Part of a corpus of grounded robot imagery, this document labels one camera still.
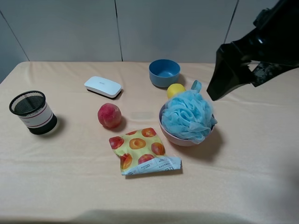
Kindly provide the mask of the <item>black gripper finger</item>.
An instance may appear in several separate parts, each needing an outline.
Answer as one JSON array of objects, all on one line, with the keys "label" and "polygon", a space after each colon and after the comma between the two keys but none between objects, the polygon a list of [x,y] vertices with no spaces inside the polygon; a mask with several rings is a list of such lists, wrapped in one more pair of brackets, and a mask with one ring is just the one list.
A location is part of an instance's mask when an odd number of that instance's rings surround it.
[{"label": "black gripper finger", "polygon": [[223,44],[216,52],[216,64],[207,93],[216,101],[231,91],[253,81],[253,74],[244,54],[234,44]]}]

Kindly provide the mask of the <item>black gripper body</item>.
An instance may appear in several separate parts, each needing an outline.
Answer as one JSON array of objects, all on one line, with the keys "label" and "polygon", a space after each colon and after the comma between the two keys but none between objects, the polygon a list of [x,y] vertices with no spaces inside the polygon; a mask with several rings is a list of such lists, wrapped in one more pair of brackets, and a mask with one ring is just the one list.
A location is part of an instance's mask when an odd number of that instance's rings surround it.
[{"label": "black gripper body", "polygon": [[243,38],[232,42],[241,54],[232,87],[257,87],[299,66],[297,0],[280,0],[273,8],[262,10],[254,25]]}]

